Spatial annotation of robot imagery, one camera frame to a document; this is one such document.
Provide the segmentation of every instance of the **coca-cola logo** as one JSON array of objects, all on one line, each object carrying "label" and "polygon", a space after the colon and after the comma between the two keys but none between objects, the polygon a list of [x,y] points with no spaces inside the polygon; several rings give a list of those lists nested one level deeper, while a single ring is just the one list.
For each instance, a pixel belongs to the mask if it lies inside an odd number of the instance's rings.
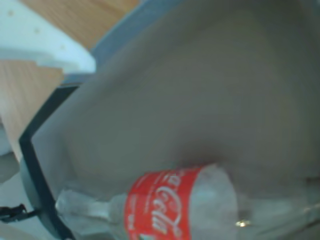
[{"label": "coca-cola logo", "polygon": [[181,170],[175,174],[167,174],[163,177],[163,185],[155,190],[153,200],[152,227],[155,231],[167,235],[172,231],[177,239],[183,235],[179,227],[182,219],[182,201],[177,190],[182,182],[185,171]]}]

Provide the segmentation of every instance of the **coca-cola bottle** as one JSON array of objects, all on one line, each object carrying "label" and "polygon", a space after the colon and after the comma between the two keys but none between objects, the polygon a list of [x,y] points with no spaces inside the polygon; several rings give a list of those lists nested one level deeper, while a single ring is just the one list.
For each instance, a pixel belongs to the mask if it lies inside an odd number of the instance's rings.
[{"label": "coca-cola bottle", "polygon": [[116,240],[287,239],[319,219],[317,180],[263,196],[238,186],[211,164],[147,173],[109,202],[64,189],[56,209],[74,232]]}]

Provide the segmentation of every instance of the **white plastic object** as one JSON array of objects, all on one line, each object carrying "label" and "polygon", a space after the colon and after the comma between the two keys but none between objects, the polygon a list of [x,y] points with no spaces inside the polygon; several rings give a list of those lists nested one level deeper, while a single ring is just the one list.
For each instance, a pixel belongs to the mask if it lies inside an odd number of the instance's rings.
[{"label": "white plastic object", "polygon": [[18,0],[0,0],[0,59],[35,61],[64,74],[96,71],[83,46]]}]

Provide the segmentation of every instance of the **wooden floor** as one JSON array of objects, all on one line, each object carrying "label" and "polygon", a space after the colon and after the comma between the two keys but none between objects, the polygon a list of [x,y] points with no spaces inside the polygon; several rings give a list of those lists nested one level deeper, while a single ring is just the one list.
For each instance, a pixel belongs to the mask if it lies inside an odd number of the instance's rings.
[{"label": "wooden floor", "polygon": [[[96,42],[139,0],[22,0],[86,48]],[[0,114],[18,160],[18,139],[62,81],[60,70],[32,62],[0,61]]]}]

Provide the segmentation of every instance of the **bottle label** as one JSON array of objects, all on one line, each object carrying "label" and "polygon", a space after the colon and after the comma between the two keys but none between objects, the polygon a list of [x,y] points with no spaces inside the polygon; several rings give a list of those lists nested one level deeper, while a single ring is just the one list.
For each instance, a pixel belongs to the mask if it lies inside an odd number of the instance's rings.
[{"label": "bottle label", "polygon": [[130,240],[191,240],[189,203],[202,168],[147,173],[128,194],[124,225]]}]

